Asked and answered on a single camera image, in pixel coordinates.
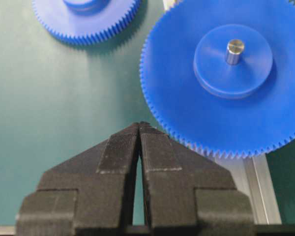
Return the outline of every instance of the green mat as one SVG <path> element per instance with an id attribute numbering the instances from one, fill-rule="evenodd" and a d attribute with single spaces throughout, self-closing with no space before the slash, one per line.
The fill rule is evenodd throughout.
<path id="1" fill-rule="evenodd" d="M 43 171 L 134 121 L 159 127 L 141 92 L 138 63 L 162 13 L 162 0 L 143 0 L 117 37 L 70 47 L 39 24 L 31 0 L 0 0 L 0 225 L 15 223 Z M 295 223 L 295 142 L 268 160 L 282 218 Z M 137 187 L 134 223 L 142 224 L 141 177 Z"/>

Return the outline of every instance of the blue gear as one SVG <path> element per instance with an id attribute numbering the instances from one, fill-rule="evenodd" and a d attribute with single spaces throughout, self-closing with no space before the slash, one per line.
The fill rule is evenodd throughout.
<path id="1" fill-rule="evenodd" d="M 76 45 L 103 42 L 133 20 L 141 0 L 33 0 L 39 22 L 55 38 Z"/>
<path id="2" fill-rule="evenodd" d="M 250 50 L 251 44 L 247 44 L 238 65 L 222 66 L 230 38 L 221 33 L 195 56 L 199 42 L 210 31 L 230 24 L 257 31 L 265 39 L 255 44 L 259 50 Z M 262 63 L 272 56 L 273 63 Z M 246 69 L 240 71 L 241 63 L 251 59 L 252 69 L 260 68 L 256 71 L 262 76 L 268 75 L 271 66 L 264 82 Z M 196 76 L 199 68 L 202 71 Z M 229 80 L 229 74 L 255 80 L 246 86 L 251 92 L 235 99 L 219 96 L 211 85 L 229 85 L 223 81 Z M 273 151 L 295 138 L 295 6 L 288 0 L 185 0 L 165 13 L 146 39 L 140 77 L 155 118 L 172 137 L 193 150 L 230 158 Z M 202 79 L 209 81 L 213 92 L 201 86 Z M 234 91 L 244 92 L 240 86 Z"/>

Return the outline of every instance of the gripper jaw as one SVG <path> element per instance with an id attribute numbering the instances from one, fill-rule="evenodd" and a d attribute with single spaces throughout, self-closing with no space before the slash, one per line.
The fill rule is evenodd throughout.
<path id="1" fill-rule="evenodd" d="M 253 235 L 249 199 L 230 172 L 145 122 L 46 171 L 16 234 L 130 235 L 139 156 L 147 235 Z"/>

